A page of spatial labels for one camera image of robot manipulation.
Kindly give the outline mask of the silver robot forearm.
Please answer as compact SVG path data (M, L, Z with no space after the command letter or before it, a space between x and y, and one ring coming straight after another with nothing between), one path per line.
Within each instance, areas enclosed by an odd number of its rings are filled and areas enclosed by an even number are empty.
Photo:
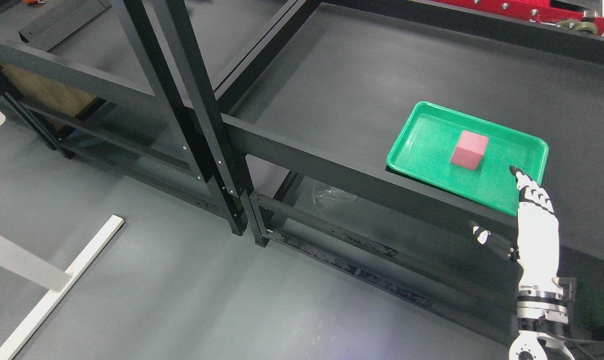
M516 298L517 337L508 350L510 360L573 360L567 347L571 330L576 278L557 279L560 291L520 287Z

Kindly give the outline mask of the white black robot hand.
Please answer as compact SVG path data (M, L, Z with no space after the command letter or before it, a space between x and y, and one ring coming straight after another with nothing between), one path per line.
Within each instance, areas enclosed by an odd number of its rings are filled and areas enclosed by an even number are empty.
M517 237L502 235L469 221L472 238L501 260L515 261L522 269L519 291L555 293L564 291L559 268L559 224L545 189L520 168L509 167L517 189Z

